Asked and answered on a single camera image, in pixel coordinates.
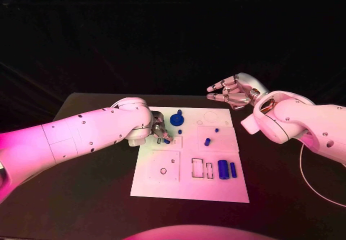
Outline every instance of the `dark table surface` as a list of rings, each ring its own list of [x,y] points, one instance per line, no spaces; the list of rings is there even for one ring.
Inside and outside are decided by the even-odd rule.
[[[125,97],[141,97],[157,107],[229,108],[203,96],[73,93],[54,120]],[[139,147],[123,140],[60,163],[14,190],[0,204],[0,236],[113,240],[158,227],[197,224],[278,239],[344,239],[346,209],[304,183],[299,142],[279,145],[260,132],[249,135],[240,120],[250,110],[230,111],[249,203],[129,196]],[[315,190],[346,204],[346,168],[304,149],[302,170]]]

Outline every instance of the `black curtain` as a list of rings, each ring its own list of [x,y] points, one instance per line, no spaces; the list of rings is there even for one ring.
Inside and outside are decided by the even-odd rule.
[[[0,131],[51,121],[70,93],[204,95],[244,72],[346,105],[344,8],[289,1],[1,1]]]

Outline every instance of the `white cable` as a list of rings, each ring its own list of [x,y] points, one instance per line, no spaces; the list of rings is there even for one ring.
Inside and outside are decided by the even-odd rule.
[[[340,204],[338,202],[331,201],[330,199],[327,199],[324,196],[321,196],[321,194],[318,194],[318,192],[317,192],[317,191],[314,190],[314,188],[311,187],[311,185],[309,185],[309,183],[308,183],[308,181],[306,181],[306,179],[305,179],[305,176],[304,176],[304,173],[302,173],[302,168],[301,168],[302,148],[304,148],[304,144],[302,144],[301,149],[299,149],[299,157],[298,157],[298,167],[299,167],[301,176],[302,176],[302,178],[304,178],[304,182],[305,182],[306,186],[311,188],[311,190],[315,192],[315,194],[317,194],[322,199],[325,199],[325,200],[327,200],[328,202],[331,202],[332,204],[335,204],[335,205],[338,205],[338,206],[341,206],[341,207],[346,208],[346,205],[342,205],[342,204]]]

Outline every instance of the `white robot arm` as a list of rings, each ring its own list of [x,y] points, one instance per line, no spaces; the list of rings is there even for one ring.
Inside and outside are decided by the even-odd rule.
[[[230,104],[233,110],[253,106],[252,114],[240,121],[249,134],[260,131],[270,141],[282,144],[298,139],[318,155],[346,164],[346,108],[337,105],[314,105],[302,96],[269,92],[259,81],[239,73],[206,90],[207,99]]]
[[[0,203],[24,181],[60,162],[122,139],[129,146],[141,145],[149,134],[171,141],[162,114],[149,111],[145,101],[136,97],[123,98],[110,107],[0,134]]]

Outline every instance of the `white board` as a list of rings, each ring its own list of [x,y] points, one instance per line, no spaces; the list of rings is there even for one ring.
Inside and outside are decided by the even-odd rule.
[[[149,107],[149,110],[161,112],[172,141],[165,144],[158,143],[152,136],[145,138],[145,144],[138,149],[129,195],[247,203],[229,110],[185,107]],[[172,126],[169,116],[177,110],[181,110],[182,124]],[[204,146],[206,138],[210,138],[208,146]],[[193,177],[193,159],[201,159],[201,177]],[[217,160],[227,161],[229,179],[219,179]],[[230,163],[234,163],[236,178],[230,174]],[[200,162],[194,169],[195,176],[200,176]]]

